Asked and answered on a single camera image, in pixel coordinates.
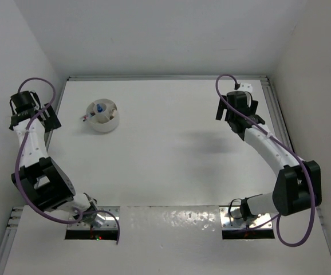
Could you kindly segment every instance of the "gray wall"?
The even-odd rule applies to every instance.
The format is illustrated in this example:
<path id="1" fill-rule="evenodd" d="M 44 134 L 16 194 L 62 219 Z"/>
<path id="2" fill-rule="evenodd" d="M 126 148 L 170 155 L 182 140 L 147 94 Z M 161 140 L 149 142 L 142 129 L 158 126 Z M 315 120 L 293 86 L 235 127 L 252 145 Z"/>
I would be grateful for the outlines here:
<path id="1" fill-rule="evenodd" d="M 273 82 L 295 149 L 321 165 L 331 243 L 331 1 L 308 3 Z"/>
<path id="2" fill-rule="evenodd" d="M 306 0 L 15 0 L 67 74 L 265 74 Z"/>
<path id="3" fill-rule="evenodd" d="M 26 78 L 40 76 L 62 87 L 57 73 L 38 45 L 13 0 L 0 0 L 0 242 L 12 206 L 23 205 L 21 196 L 10 180 L 18 139 L 9 131 L 9 99 Z M 35 82 L 27 85 L 47 102 L 50 88 Z"/>

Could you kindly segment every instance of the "robotic arm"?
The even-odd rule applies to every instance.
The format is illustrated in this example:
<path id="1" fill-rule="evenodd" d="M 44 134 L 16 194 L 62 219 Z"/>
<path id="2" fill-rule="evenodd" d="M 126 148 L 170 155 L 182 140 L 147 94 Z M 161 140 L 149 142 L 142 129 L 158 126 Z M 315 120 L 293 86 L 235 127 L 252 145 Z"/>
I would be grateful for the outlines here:
<path id="1" fill-rule="evenodd" d="M 28 122 L 42 109 L 41 103 L 36 93 L 24 91 L 11 97 L 10 106 L 12 117 L 9 129 L 16 132 L 21 145 Z M 68 176 L 47 154 L 44 134 L 60 126 L 51 106 L 32 122 L 19 163 L 22 186 L 29 200 L 41 211 L 63 210 L 76 219 L 76 209 L 79 209 L 91 213 L 84 214 L 80 222 L 101 227 L 105 218 L 95 213 L 98 210 L 96 201 L 87 194 L 76 194 Z M 14 173 L 11 179 L 17 185 Z"/>
<path id="2" fill-rule="evenodd" d="M 222 97 L 234 109 L 259 124 L 269 134 L 266 136 L 245 118 L 229 110 L 222 99 L 219 102 L 216 119 L 221 120 L 224 110 L 227 109 L 225 121 L 228 122 L 232 131 L 251 145 L 277 176 L 273 192 L 245 198 L 241 201 L 240 216 L 246 221 L 255 218 L 258 214 L 278 212 L 287 216 L 309 209 L 311 207 L 310 194 L 298 161 L 271 140 L 272 134 L 265 125 L 265 121 L 256 115 L 258 102 L 252 99 L 249 92 L 240 91 L 238 86 L 236 88 L 238 88 L 237 91 L 229 92 Z M 248 104 L 248 97 L 251 97 L 250 104 Z M 318 206 L 322 202 L 320 167 L 315 161 L 303 161 L 303 163 L 312 180 L 316 206 Z"/>

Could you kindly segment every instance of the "white table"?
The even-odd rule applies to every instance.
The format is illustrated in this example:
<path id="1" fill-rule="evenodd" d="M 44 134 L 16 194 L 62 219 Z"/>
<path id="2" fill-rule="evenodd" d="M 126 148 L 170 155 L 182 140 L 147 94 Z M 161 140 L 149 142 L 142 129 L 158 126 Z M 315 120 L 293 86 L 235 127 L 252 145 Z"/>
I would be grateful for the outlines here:
<path id="1" fill-rule="evenodd" d="M 273 130 L 261 82 L 244 82 L 253 85 L 258 114 Z M 233 82 L 220 87 L 226 93 Z M 105 135 L 80 120 L 102 98 L 120 114 L 119 127 Z M 67 82 L 49 155 L 78 193 L 121 207 L 120 244 L 64 240 L 64 225 L 26 207 L 5 275 L 331 274 L 317 217 L 308 242 L 295 249 L 274 239 L 222 240 L 218 205 L 271 192 L 275 176 L 215 120 L 218 102 L 213 80 Z M 287 241 L 303 236 L 308 217 L 304 211 L 282 221 Z"/>

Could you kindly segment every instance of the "wall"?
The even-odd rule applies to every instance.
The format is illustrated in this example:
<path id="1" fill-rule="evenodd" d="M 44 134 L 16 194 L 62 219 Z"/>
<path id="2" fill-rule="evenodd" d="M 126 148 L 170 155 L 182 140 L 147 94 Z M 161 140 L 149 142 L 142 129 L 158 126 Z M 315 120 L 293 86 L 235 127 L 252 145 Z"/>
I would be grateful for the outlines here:
<path id="1" fill-rule="evenodd" d="M 9 99 L 19 84 L 32 76 L 44 77 L 62 87 L 13 0 L 0 0 L 0 243 L 12 206 L 23 201 L 10 180 L 18 139 L 8 130 L 10 123 Z M 38 82 L 27 85 L 35 89 L 47 102 L 50 88 Z"/>
<path id="2" fill-rule="evenodd" d="M 306 0 L 15 0 L 62 73 L 270 73 Z"/>
<path id="3" fill-rule="evenodd" d="M 294 148 L 321 165 L 331 243 L 331 1 L 308 3 L 273 82 Z"/>

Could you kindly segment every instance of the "white wall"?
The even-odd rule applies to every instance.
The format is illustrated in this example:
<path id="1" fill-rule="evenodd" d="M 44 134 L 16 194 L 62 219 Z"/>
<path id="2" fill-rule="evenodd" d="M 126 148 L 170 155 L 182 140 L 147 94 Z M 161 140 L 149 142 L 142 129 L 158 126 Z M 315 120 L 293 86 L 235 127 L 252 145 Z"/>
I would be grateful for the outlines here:
<path id="1" fill-rule="evenodd" d="M 306 0 L 15 0 L 69 74 L 266 74 Z"/>
<path id="2" fill-rule="evenodd" d="M 57 73 L 38 45 L 13 0 L 0 0 L 0 242 L 12 206 L 23 205 L 21 196 L 10 180 L 18 139 L 8 129 L 9 99 L 19 84 L 32 76 L 44 77 L 62 87 Z M 50 98 L 50 88 L 35 82 L 35 89 L 44 102 Z"/>
<path id="3" fill-rule="evenodd" d="M 308 3 L 273 82 L 294 148 L 321 165 L 331 243 L 331 1 Z"/>

